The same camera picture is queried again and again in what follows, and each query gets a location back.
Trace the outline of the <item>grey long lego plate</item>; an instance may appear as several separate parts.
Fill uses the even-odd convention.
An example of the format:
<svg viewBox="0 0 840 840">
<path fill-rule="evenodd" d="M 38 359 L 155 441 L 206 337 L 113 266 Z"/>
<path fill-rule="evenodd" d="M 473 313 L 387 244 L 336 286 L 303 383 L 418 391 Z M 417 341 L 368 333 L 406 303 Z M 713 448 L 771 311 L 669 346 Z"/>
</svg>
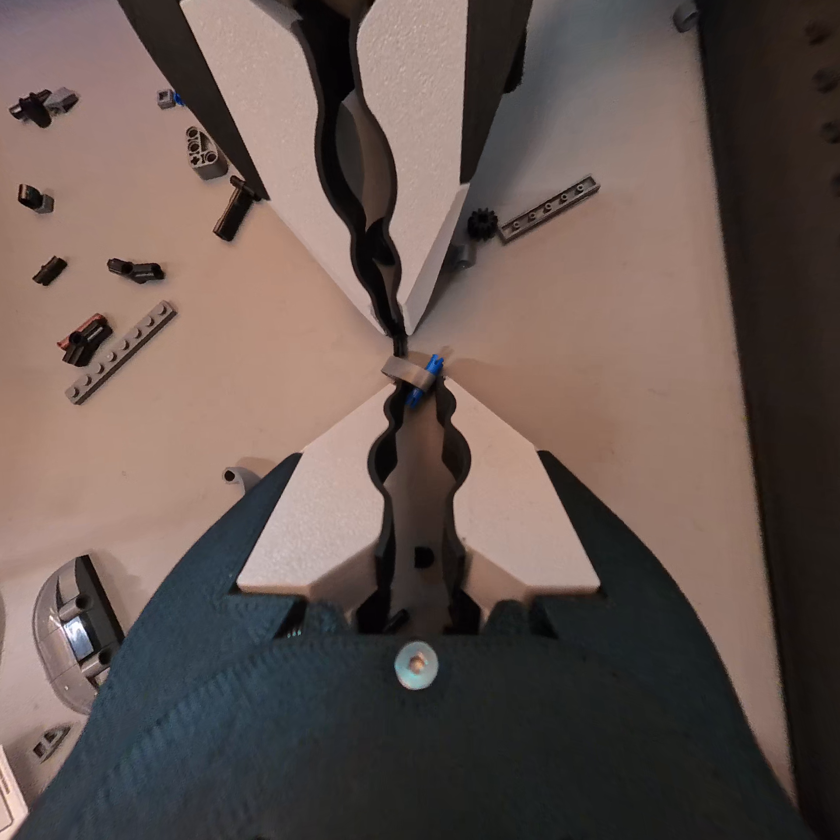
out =
<svg viewBox="0 0 840 840">
<path fill-rule="evenodd" d="M 81 373 L 65 390 L 66 398 L 81 405 L 123 368 L 154 336 L 159 334 L 177 315 L 167 300 L 157 303 L 122 337 L 82 368 Z"/>
<path fill-rule="evenodd" d="M 539 205 L 501 224 L 497 229 L 497 236 L 503 245 L 508 245 L 515 239 L 580 205 L 583 201 L 596 195 L 600 189 L 601 184 L 592 175 L 587 175 L 551 196 L 551 198 L 543 200 Z"/>
</svg>

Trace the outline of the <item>black lego cross connector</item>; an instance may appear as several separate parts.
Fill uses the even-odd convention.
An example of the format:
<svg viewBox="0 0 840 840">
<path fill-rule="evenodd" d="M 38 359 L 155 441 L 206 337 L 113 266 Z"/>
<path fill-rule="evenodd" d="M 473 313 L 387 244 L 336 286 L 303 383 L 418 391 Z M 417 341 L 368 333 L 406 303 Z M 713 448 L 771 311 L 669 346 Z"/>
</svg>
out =
<svg viewBox="0 0 840 840">
<path fill-rule="evenodd" d="M 112 328 L 107 320 L 90 321 L 67 337 L 62 361 L 77 368 L 87 366 L 102 342 L 111 335 Z"/>
</svg>

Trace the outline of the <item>black lego axle pin connector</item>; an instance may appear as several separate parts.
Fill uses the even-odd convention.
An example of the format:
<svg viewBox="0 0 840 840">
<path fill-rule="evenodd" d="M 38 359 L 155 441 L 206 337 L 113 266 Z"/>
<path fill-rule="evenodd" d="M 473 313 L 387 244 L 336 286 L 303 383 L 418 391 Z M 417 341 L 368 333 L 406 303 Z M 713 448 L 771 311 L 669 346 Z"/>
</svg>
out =
<svg viewBox="0 0 840 840">
<path fill-rule="evenodd" d="M 236 237 L 249 209 L 260 201 L 259 195 L 241 177 L 232 175 L 229 180 L 234 191 L 213 227 L 213 234 L 227 243 Z"/>
</svg>

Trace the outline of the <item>dark red lego piece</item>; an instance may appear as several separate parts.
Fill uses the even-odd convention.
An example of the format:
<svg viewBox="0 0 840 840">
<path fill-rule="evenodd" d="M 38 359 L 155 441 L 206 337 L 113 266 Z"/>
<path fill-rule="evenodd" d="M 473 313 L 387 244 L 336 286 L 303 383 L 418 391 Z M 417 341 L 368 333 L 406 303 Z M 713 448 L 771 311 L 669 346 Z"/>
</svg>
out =
<svg viewBox="0 0 840 840">
<path fill-rule="evenodd" d="M 87 320 L 85 320 L 83 323 L 81 323 L 80 325 L 75 327 L 73 330 L 71 330 L 68 333 L 67 336 L 65 336 L 63 339 L 58 341 L 56 343 L 56 346 L 59 347 L 63 351 L 67 350 L 67 347 L 69 346 L 69 343 L 70 343 L 70 336 L 74 333 L 84 332 L 86 329 L 88 329 L 93 324 L 100 324 L 100 325 L 103 325 L 103 326 L 109 326 L 109 322 L 108 322 L 107 318 L 103 314 L 101 314 L 99 312 L 96 312 L 92 316 L 90 316 Z"/>
</svg>

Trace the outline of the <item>small grey wedge lego piece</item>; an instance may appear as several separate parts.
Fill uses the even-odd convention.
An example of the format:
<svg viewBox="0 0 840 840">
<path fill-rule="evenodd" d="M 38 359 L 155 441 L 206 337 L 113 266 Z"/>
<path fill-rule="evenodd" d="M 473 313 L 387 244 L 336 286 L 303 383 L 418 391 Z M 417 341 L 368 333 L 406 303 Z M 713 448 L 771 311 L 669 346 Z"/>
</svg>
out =
<svg viewBox="0 0 840 840">
<path fill-rule="evenodd" d="M 48 761 L 66 740 L 72 730 L 71 724 L 59 724 L 44 730 L 31 749 L 31 753 L 38 763 Z"/>
</svg>

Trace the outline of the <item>black cross axle connector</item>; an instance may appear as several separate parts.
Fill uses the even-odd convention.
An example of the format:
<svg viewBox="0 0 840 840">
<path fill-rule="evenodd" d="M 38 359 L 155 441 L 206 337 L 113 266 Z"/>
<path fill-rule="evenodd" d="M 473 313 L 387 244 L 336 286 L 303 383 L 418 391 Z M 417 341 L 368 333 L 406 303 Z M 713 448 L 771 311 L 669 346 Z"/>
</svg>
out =
<svg viewBox="0 0 840 840">
<path fill-rule="evenodd" d="M 48 128 L 52 117 L 46 102 L 51 96 L 51 90 L 31 91 L 26 97 L 20 98 L 10 106 L 9 113 L 21 123 L 33 123 L 41 129 Z"/>
</svg>

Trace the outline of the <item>dark side panel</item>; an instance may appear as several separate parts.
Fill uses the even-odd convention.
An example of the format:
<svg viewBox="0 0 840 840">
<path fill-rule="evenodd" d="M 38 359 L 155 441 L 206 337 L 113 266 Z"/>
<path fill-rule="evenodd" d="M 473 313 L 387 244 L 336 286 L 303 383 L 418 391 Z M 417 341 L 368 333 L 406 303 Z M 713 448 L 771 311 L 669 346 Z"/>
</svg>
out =
<svg viewBox="0 0 840 840">
<path fill-rule="evenodd" d="M 839 3 L 697 3 L 795 791 L 839 827 Z"/>
</svg>

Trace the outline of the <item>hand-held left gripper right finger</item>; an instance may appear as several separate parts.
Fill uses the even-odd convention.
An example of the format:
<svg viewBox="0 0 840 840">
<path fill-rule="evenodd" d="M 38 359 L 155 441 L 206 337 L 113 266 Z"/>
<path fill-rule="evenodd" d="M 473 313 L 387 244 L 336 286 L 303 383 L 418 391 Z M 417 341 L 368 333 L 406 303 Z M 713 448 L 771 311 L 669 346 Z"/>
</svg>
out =
<svg viewBox="0 0 840 840">
<path fill-rule="evenodd" d="M 501 602 L 596 593 L 601 581 L 536 446 L 454 379 L 435 388 L 451 627 L 477 632 Z"/>
</svg>

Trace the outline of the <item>white box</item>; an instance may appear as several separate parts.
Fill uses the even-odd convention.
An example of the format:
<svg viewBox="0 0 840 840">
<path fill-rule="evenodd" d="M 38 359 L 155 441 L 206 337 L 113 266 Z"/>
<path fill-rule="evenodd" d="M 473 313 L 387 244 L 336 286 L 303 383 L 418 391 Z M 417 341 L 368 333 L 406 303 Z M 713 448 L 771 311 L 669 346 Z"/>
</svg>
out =
<svg viewBox="0 0 840 840">
<path fill-rule="evenodd" d="M 11 839 L 28 816 L 28 806 L 3 747 L 1 755 L 1 839 Z"/>
</svg>

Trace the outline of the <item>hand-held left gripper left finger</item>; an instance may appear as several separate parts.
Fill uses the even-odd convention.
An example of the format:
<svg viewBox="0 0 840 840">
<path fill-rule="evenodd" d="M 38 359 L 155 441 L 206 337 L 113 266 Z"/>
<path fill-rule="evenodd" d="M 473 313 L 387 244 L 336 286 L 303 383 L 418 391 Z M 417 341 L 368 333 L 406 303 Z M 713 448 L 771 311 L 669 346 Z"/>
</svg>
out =
<svg viewBox="0 0 840 840">
<path fill-rule="evenodd" d="M 300 453 L 237 579 L 240 591 L 327 602 L 368 634 L 392 606 L 396 538 L 384 487 L 403 389 L 388 384 Z"/>
</svg>

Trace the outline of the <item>grey triangular liftarm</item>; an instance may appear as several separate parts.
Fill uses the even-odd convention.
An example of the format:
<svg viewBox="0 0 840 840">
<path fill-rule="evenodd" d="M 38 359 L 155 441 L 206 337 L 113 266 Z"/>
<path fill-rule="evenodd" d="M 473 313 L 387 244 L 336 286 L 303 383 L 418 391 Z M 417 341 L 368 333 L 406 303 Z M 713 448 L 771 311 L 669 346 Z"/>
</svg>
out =
<svg viewBox="0 0 840 840">
<path fill-rule="evenodd" d="M 201 129 L 191 126 L 185 131 L 189 164 L 198 177 L 209 182 L 228 173 L 228 160 L 215 142 Z"/>
</svg>

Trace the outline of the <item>black angled lego connector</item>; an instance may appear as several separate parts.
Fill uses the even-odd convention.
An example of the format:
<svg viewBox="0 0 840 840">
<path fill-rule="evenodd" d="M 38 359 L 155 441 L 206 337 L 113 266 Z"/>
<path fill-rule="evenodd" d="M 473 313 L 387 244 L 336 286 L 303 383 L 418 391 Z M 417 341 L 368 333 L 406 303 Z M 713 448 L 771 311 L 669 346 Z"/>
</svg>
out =
<svg viewBox="0 0 840 840">
<path fill-rule="evenodd" d="M 165 271 L 156 262 L 135 263 L 125 259 L 110 258 L 107 260 L 107 268 L 112 274 L 131 280 L 138 285 L 165 279 Z"/>
</svg>

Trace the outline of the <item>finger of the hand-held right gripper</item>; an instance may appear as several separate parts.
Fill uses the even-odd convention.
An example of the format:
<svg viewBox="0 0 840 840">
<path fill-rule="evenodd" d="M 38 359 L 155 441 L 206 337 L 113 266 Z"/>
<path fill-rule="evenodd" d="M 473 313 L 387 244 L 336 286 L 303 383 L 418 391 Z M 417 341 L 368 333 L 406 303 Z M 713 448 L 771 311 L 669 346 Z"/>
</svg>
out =
<svg viewBox="0 0 840 840">
<path fill-rule="evenodd" d="M 467 1 L 377 1 L 356 39 L 364 101 L 395 167 L 388 232 L 400 259 L 405 331 L 422 320 L 469 185 L 460 166 Z"/>
<path fill-rule="evenodd" d="M 353 305 L 400 337 L 337 128 L 354 89 L 350 19 L 327 2 L 190 1 L 181 9 L 269 203 Z"/>
</svg>

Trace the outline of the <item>large grey curved lego panel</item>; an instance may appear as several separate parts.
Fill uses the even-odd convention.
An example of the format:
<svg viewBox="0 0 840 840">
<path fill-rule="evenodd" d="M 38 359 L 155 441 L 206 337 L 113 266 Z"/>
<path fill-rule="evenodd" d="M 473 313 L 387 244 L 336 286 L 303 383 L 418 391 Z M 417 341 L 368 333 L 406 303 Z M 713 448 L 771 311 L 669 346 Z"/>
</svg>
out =
<svg viewBox="0 0 840 840">
<path fill-rule="evenodd" d="M 90 555 L 61 565 L 40 587 L 31 627 L 49 687 L 87 717 L 124 640 Z"/>
</svg>

